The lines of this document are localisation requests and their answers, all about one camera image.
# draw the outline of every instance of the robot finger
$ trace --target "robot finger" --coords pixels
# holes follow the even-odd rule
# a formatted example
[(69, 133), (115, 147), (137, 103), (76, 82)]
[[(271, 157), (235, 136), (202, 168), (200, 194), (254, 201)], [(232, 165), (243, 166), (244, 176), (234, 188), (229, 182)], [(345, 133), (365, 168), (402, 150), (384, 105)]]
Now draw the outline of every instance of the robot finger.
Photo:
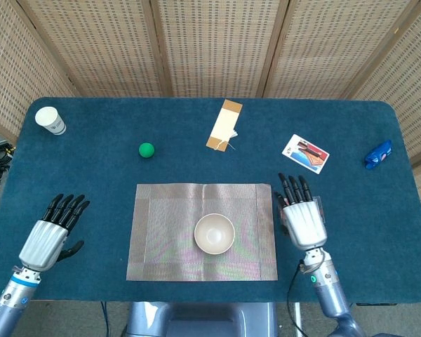
[(69, 233), (73, 230), (73, 228), (76, 225), (76, 222), (78, 221), (79, 216), (83, 213), (86, 207), (89, 206), (90, 203), (90, 201), (85, 201), (81, 205), (79, 205), (77, 209), (75, 209), (75, 212), (65, 224), (65, 229), (68, 230)]
[(274, 192), (274, 196), (278, 199), (279, 205), (281, 205), (281, 208), (287, 207), (289, 205), (288, 200), (286, 200), (281, 193)]
[(56, 207), (55, 213), (52, 215), (51, 219), (49, 220), (52, 223), (58, 223), (59, 219), (64, 213), (65, 208), (67, 207), (68, 203), (73, 199), (73, 194), (69, 194), (65, 197), (64, 200)]
[(290, 181), (290, 184), (292, 185), (293, 191), (295, 192), (296, 200), (298, 202), (303, 202), (304, 199), (302, 198), (302, 193), (300, 187), (298, 186), (298, 183), (292, 176), (288, 176), (288, 179)]
[(288, 203), (290, 205), (295, 204), (296, 203), (295, 197), (293, 196), (293, 193), (292, 193), (290, 187), (288, 186), (287, 179), (286, 179), (285, 175), (282, 174), (282, 173), (279, 173), (278, 176), (279, 176), (279, 179), (281, 179), (283, 191), (286, 194), (286, 199), (288, 200)]
[(79, 205), (80, 202), (82, 202), (84, 199), (84, 194), (80, 195), (79, 197), (77, 197), (76, 199), (74, 199), (69, 207), (67, 208), (67, 210), (64, 212), (64, 214), (62, 215), (61, 219), (59, 220), (59, 225), (64, 227), (65, 224), (69, 221), (70, 216), (73, 214), (75, 208)]
[(42, 217), (43, 221), (50, 221), (51, 216), (53, 214), (53, 209), (58, 205), (58, 202), (62, 199), (64, 194), (58, 194), (55, 199), (51, 201), (51, 203), (48, 205), (47, 210), (45, 211), (44, 216)]
[(304, 199), (305, 201), (312, 201), (312, 193), (310, 193), (309, 186), (307, 184), (307, 181), (304, 179), (303, 176), (298, 177), (300, 179), (301, 185), (302, 185), (302, 191), (304, 192)]
[(84, 245), (84, 241), (81, 240), (81, 241), (78, 241), (72, 248), (67, 249), (66, 251), (61, 251), (56, 262), (59, 262), (61, 260), (64, 260), (65, 258), (69, 258), (75, 255), (81, 249), (83, 245)]

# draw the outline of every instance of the black cable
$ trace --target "black cable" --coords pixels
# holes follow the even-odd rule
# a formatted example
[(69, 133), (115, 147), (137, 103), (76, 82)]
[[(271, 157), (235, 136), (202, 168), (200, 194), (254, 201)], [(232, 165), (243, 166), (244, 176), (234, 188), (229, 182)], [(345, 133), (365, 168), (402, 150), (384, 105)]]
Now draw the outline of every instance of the black cable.
[(123, 330), (120, 333), (120, 337), (125, 337), (126, 336), (126, 330), (128, 329), (128, 325), (125, 325), (125, 327), (123, 328)]
[(304, 337), (309, 337), (308, 335), (305, 334), (305, 332), (303, 330), (301, 330), (301, 328), (296, 324), (295, 320), (292, 317), (292, 313), (290, 311), (290, 291), (292, 290), (293, 284), (295, 283), (295, 279), (296, 279), (296, 275), (298, 275), (298, 273), (300, 272), (300, 266), (301, 266), (301, 261), (298, 263), (298, 266), (296, 267), (296, 271), (295, 274), (293, 275), (293, 278), (290, 282), (290, 286), (288, 287), (288, 291), (287, 291), (287, 312), (288, 312), (288, 316), (290, 317), (290, 320), (292, 321), (293, 326), (298, 329), (300, 331), (300, 333), (304, 336)]
[(12, 157), (9, 156), (11, 153), (11, 146), (0, 146), (0, 165), (7, 165), (11, 161)]
[(103, 316), (105, 317), (105, 323), (106, 323), (106, 337), (109, 337), (109, 321), (107, 318), (107, 302), (100, 301), (101, 304), (101, 310), (103, 311)]

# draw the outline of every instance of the green ball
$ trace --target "green ball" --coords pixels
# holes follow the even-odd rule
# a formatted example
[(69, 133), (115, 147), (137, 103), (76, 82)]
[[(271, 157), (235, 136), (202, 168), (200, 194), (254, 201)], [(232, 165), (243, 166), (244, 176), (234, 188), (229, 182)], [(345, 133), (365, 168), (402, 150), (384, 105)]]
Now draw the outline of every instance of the green ball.
[(150, 158), (154, 154), (154, 146), (150, 143), (143, 143), (139, 146), (139, 154), (144, 158)]

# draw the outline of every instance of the white bowl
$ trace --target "white bowl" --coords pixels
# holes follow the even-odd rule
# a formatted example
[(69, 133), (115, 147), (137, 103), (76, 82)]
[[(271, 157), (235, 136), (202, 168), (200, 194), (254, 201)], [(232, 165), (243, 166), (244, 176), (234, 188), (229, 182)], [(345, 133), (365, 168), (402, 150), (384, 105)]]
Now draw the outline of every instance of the white bowl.
[(221, 214), (208, 214), (195, 226), (195, 242), (207, 254), (221, 254), (231, 248), (235, 231), (230, 219)]

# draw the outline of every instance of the robotic arm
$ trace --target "robotic arm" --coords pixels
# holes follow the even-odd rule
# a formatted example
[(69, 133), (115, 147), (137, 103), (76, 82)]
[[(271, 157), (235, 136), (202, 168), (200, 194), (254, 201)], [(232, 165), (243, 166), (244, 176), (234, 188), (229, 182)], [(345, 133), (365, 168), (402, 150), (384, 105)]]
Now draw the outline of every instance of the robotic arm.
[(324, 315), (338, 322), (337, 328), (329, 337), (366, 337), (365, 332), (352, 317), (332, 258), (323, 249), (327, 240), (326, 229), (318, 204), (312, 199), (306, 180), (302, 176), (299, 177), (301, 191), (294, 177), (288, 177), (290, 184), (284, 174), (280, 173), (279, 178), (285, 196), (277, 192), (274, 194), (285, 215), (292, 243), (299, 250), (305, 251), (300, 271), (310, 276)]
[(14, 274), (0, 296), (0, 337), (12, 334), (41, 282), (41, 272), (73, 256), (84, 245), (84, 241), (78, 241), (72, 248), (62, 250), (89, 201), (80, 204), (84, 195), (72, 201), (74, 196), (71, 194), (60, 202), (62, 197), (62, 194), (56, 196), (42, 219), (34, 225), (19, 254), (23, 267), (13, 268)]

